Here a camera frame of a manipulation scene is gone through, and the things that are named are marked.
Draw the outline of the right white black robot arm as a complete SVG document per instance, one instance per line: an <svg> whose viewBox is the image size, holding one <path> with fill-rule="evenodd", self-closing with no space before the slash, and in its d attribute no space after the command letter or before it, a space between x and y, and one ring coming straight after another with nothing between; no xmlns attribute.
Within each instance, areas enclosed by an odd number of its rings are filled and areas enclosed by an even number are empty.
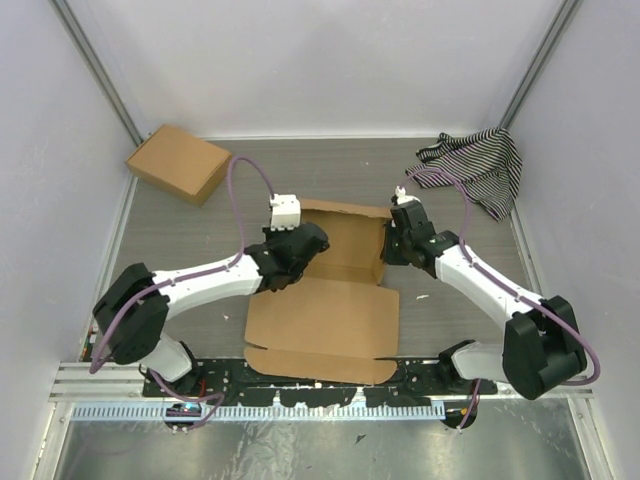
<svg viewBox="0 0 640 480"><path fill-rule="evenodd" d="M458 235L437 232L422 203L396 194L385 226L382 258L411 265L453 287L480 308L502 332L498 344L464 340L438 355L442 387L462 394L475 380L510 384L528 400L567 385L587 369L587 349L570 303L542 298L492 268Z"/></svg>

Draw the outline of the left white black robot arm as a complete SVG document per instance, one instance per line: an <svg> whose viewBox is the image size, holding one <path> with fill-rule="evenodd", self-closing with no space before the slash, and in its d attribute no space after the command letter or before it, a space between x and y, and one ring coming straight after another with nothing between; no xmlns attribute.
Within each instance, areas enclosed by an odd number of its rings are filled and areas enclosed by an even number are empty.
<svg viewBox="0 0 640 480"><path fill-rule="evenodd" d="M139 364L176 395L194 394L201 367L184 342L165 332L165 324L218 300L283 290L329 248L327 233L311 222L263 231L264 242L217 262L175 271L152 272L143 263L126 267L93 308L102 339L93 350L91 371L106 362Z"/></svg>

